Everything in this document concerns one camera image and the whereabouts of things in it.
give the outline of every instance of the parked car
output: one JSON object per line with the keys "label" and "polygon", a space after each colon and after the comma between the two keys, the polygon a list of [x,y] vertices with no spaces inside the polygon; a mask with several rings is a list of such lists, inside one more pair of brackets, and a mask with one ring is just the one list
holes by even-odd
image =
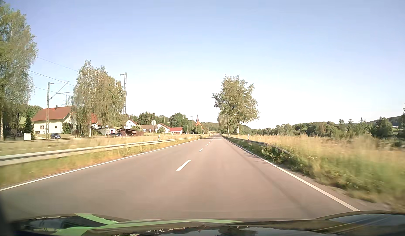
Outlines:
{"label": "parked car", "polygon": [[61,136],[58,133],[51,133],[51,139],[60,139]]}

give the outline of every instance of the electric pole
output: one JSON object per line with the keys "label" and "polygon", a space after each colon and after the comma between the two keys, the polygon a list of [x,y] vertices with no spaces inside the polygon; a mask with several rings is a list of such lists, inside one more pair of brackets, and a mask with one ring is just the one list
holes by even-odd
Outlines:
{"label": "electric pole", "polygon": [[[126,116],[126,72],[123,74],[120,74],[121,76],[124,76],[124,94],[125,94],[125,99],[124,99],[124,107],[122,108],[122,115]],[[126,118],[124,117],[125,120],[125,126],[124,126],[124,131],[125,131],[125,137],[126,137]]]}
{"label": "electric pole", "polygon": [[47,122],[45,124],[45,130],[47,131],[46,139],[48,139],[48,127],[49,127],[49,85],[53,84],[48,82],[48,89],[47,89]]}

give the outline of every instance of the road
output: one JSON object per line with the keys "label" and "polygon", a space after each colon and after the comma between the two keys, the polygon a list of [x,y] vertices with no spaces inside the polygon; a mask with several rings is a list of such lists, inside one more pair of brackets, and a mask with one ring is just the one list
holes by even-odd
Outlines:
{"label": "road", "polygon": [[[373,210],[330,193],[354,209]],[[349,212],[220,135],[0,191],[9,220],[85,212],[126,219],[312,218]]]}

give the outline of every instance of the treeline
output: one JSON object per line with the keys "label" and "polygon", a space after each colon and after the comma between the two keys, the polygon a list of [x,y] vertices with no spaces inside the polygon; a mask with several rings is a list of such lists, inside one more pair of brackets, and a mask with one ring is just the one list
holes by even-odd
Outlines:
{"label": "treeline", "polygon": [[283,124],[275,126],[275,128],[252,129],[252,132],[248,133],[283,136],[306,134],[309,137],[330,137],[336,139],[353,138],[362,134],[370,134],[381,139],[390,137],[405,139],[405,108],[403,110],[402,116],[380,117],[378,120],[370,122],[363,121],[361,118],[357,123],[354,123],[352,119],[349,119],[348,123],[340,119],[337,124],[332,121],[295,125]]}
{"label": "treeline", "polygon": [[186,115],[182,113],[175,113],[169,117],[165,115],[156,115],[155,113],[150,113],[148,111],[140,113],[137,115],[130,115],[129,118],[135,121],[138,125],[150,125],[151,121],[156,121],[158,124],[163,123],[169,127],[182,127],[184,133],[187,134],[202,134],[208,132],[209,127],[201,123],[201,126],[195,126],[196,123],[193,120],[188,120]]}

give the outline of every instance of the metal guardrail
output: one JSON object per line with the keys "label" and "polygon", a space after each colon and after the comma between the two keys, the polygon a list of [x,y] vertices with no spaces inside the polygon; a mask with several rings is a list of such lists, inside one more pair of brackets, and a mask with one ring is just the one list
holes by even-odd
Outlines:
{"label": "metal guardrail", "polygon": [[269,144],[269,143],[259,142],[259,141],[253,141],[253,140],[249,140],[249,139],[240,139],[240,138],[230,137],[230,136],[228,136],[228,135],[224,135],[224,137],[229,138],[229,139],[241,140],[241,141],[245,141],[245,142],[248,142],[248,143],[253,143],[253,144],[255,144],[255,145],[263,146],[263,147],[268,147],[268,146],[270,146],[270,147],[273,147],[273,148],[276,148],[276,149],[282,151],[283,153],[289,154],[289,155],[291,155],[291,156],[293,155],[293,154],[290,153],[289,151],[287,151],[287,150],[285,150],[285,149],[282,149],[282,148],[280,148],[280,147],[277,147],[277,146],[275,146],[275,145]]}
{"label": "metal guardrail", "polygon": [[146,141],[146,142],[135,142],[135,143],[126,143],[126,144],[113,144],[113,145],[104,145],[104,146],[97,146],[97,147],[81,147],[81,148],[74,148],[74,149],[63,149],[63,150],[55,150],[55,151],[45,151],[45,152],[38,152],[38,153],[22,153],[22,154],[12,154],[12,155],[5,155],[0,156],[0,166],[2,165],[11,165],[11,164],[18,164],[18,163],[26,163],[36,160],[45,160],[50,158],[61,158],[71,155],[79,155],[85,153],[95,153],[95,152],[102,152],[102,151],[109,151],[119,148],[131,148],[136,146],[145,146],[145,145],[152,145],[158,143],[165,143],[165,142],[173,142],[177,140],[184,140],[184,139],[195,139],[195,137],[187,137],[187,138],[179,138],[179,139],[167,139],[167,140],[156,140],[156,141]]}

